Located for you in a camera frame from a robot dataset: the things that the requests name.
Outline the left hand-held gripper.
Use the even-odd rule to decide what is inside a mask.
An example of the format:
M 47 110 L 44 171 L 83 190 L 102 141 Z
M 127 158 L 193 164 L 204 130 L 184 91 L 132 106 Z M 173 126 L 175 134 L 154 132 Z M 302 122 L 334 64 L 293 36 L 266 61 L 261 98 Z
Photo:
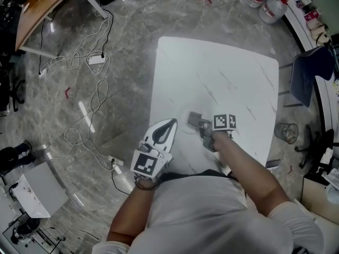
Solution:
M 177 131 L 177 119 L 166 119 L 151 125 L 144 141 L 134 151 L 130 170 L 137 178 L 158 182 L 173 156 L 169 153 Z

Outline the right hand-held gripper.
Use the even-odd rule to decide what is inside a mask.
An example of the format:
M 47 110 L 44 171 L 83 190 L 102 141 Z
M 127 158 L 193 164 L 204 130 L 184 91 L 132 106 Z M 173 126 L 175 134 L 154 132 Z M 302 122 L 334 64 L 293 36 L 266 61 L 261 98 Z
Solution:
M 212 121 L 201 118 L 198 129 L 202 133 L 203 146 L 211 152 L 216 152 L 212 134 L 216 131 L 226 132 L 232 139 L 232 133 L 237 129 L 236 126 L 236 116 L 232 114 L 214 115 Z

